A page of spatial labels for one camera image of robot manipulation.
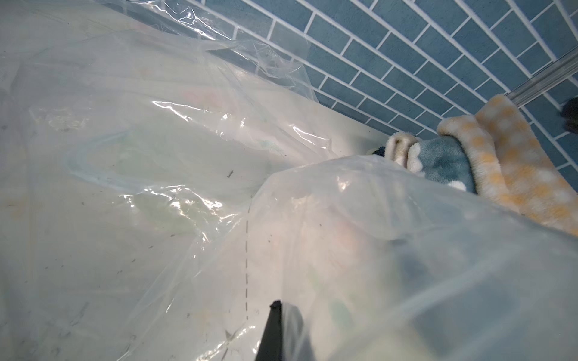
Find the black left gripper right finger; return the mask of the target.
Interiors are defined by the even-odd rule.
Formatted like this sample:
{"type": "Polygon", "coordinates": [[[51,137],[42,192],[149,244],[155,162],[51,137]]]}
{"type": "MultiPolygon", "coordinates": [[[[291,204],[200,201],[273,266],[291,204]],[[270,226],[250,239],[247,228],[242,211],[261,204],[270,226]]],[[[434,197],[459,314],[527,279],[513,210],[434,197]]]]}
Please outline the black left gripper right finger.
{"type": "Polygon", "coordinates": [[[315,352],[303,315],[296,305],[282,304],[282,359],[285,361],[314,361],[315,352]]]}

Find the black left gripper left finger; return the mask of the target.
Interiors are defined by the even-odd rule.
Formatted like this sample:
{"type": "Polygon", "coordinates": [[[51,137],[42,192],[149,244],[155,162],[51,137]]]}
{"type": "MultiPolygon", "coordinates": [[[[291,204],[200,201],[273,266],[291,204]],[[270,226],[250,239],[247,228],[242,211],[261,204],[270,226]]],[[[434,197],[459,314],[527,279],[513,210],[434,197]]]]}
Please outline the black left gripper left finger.
{"type": "Polygon", "coordinates": [[[256,361],[282,361],[282,302],[274,301],[260,340],[256,361]]]}

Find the clear plastic vacuum bag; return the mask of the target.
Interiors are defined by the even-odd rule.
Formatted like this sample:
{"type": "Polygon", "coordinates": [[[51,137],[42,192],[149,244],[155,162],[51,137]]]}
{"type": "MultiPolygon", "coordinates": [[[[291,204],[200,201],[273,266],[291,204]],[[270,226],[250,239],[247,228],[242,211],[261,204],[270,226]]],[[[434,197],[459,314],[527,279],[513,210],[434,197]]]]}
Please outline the clear plastic vacuum bag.
{"type": "Polygon", "coordinates": [[[1,3],[1,358],[575,360],[577,238],[385,159],[313,46],[188,2],[1,3]]]}

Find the teal happy bear blanket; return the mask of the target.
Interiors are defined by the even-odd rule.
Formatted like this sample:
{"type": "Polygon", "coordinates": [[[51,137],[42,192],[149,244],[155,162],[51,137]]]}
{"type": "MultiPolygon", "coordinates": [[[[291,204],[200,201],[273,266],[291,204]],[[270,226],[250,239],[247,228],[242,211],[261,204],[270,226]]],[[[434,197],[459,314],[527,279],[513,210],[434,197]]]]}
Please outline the teal happy bear blanket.
{"type": "Polygon", "coordinates": [[[412,145],[406,168],[429,181],[477,193],[469,159],[454,137],[441,136],[412,145]]]}

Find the orange checked blanket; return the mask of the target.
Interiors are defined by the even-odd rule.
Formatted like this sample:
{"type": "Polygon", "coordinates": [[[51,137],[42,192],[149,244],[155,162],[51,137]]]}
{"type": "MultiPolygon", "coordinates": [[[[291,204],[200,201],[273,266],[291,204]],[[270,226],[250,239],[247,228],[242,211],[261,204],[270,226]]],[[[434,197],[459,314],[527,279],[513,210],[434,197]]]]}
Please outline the orange checked blanket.
{"type": "Polygon", "coordinates": [[[458,140],[479,196],[543,226],[577,234],[576,191],[506,96],[494,96],[474,115],[441,121],[437,133],[458,140]]]}

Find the white bear print blanket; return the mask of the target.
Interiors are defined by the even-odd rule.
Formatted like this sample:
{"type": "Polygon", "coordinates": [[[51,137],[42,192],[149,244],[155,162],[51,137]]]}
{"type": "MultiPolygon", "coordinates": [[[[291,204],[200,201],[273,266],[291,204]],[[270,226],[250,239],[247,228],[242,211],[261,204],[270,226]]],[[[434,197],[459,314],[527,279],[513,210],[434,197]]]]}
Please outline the white bear print blanket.
{"type": "Polygon", "coordinates": [[[407,132],[397,132],[388,138],[385,144],[384,157],[406,168],[409,149],[414,144],[418,144],[419,141],[419,138],[407,132]]]}

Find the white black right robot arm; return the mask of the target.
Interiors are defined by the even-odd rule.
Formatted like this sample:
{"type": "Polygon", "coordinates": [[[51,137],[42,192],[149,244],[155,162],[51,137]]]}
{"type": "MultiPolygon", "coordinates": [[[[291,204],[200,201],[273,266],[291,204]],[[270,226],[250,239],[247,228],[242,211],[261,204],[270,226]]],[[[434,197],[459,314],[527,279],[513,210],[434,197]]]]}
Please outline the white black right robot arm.
{"type": "Polygon", "coordinates": [[[564,129],[578,134],[578,98],[569,99],[563,106],[561,117],[564,119],[564,129]]]}

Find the aluminium corner post right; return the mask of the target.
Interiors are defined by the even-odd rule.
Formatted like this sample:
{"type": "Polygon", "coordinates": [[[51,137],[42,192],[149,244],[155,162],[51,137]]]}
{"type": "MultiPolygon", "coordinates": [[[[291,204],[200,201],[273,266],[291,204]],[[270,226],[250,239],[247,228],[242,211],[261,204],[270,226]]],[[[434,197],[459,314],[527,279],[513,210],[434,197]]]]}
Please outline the aluminium corner post right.
{"type": "Polygon", "coordinates": [[[539,71],[524,84],[507,93],[506,97],[517,107],[522,107],[576,73],[577,51],[573,51],[539,71]]]}

